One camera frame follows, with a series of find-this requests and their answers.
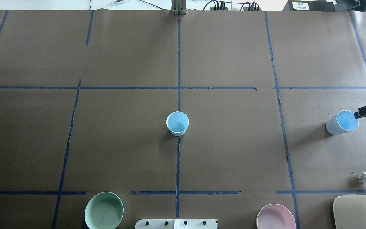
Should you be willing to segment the green bowl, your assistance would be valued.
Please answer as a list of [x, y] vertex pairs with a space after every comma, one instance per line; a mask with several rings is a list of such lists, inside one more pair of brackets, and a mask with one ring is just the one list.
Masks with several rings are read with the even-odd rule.
[[87, 203], [84, 219], [89, 229], [116, 229], [124, 214], [122, 200], [114, 193], [96, 194]]

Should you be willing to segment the black box with label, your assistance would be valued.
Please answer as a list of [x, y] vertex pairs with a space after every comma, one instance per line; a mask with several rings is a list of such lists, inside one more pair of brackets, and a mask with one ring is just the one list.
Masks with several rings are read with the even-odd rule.
[[332, 1], [324, 0], [288, 0], [282, 11], [335, 12]]

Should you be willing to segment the aluminium frame post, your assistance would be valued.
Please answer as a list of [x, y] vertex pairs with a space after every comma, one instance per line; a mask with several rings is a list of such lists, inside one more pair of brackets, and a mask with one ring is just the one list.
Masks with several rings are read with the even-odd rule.
[[171, 0], [172, 15], [185, 15], [187, 13], [186, 0]]

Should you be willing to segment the white toaster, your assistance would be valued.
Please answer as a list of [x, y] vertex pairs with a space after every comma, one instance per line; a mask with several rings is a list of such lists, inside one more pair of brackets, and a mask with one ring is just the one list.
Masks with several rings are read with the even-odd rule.
[[333, 212], [337, 229], [366, 229], [366, 195], [336, 197]]

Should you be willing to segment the light blue cup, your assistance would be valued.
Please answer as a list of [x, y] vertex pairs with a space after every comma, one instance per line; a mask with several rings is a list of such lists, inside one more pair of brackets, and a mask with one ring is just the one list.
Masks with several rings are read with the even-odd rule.
[[172, 135], [182, 136], [189, 127], [189, 117], [180, 111], [172, 112], [167, 116], [166, 126]]
[[338, 112], [325, 124], [325, 129], [331, 135], [355, 131], [358, 127], [359, 120], [355, 118], [354, 113], [348, 110]]

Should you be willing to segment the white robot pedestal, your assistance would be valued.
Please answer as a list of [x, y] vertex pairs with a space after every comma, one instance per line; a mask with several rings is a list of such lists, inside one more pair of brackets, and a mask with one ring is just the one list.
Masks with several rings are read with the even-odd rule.
[[135, 229], [218, 229], [215, 219], [141, 219]]

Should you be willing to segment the pink bowl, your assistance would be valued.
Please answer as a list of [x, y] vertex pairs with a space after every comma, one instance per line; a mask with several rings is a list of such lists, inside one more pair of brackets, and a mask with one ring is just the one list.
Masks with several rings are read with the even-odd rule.
[[291, 211], [281, 204], [264, 206], [256, 217], [258, 229], [296, 229], [296, 220]]

